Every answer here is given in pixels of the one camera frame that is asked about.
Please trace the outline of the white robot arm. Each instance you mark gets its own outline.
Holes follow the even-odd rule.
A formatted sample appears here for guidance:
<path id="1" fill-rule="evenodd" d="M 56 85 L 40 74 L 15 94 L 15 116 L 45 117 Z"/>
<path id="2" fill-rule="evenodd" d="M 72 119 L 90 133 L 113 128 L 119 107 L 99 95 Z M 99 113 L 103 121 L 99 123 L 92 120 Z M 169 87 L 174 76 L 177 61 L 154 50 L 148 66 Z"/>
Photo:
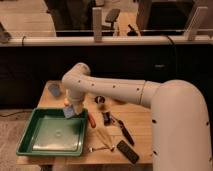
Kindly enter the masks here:
<path id="1" fill-rule="evenodd" d="M 88 92 L 150 109 L 153 171 L 213 171 L 207 104 L 193 84 L 97 78 L 84 63 L 64 74 L 62 84 L 77 111 Z"/>

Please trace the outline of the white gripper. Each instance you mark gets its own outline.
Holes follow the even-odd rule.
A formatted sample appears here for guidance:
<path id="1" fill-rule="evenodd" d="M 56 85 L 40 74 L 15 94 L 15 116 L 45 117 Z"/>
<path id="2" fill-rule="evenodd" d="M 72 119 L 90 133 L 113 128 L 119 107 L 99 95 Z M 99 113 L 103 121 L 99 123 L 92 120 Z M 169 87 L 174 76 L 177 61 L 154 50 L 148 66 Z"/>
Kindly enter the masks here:
<path id="1" fill-rule="evenodd" d="M 85 94 L 79 91 L 69 90 L 67 93 L 69 102 L 73 105 L 76 114 L 80 114 L 83 111 L 83 101 Z"/>

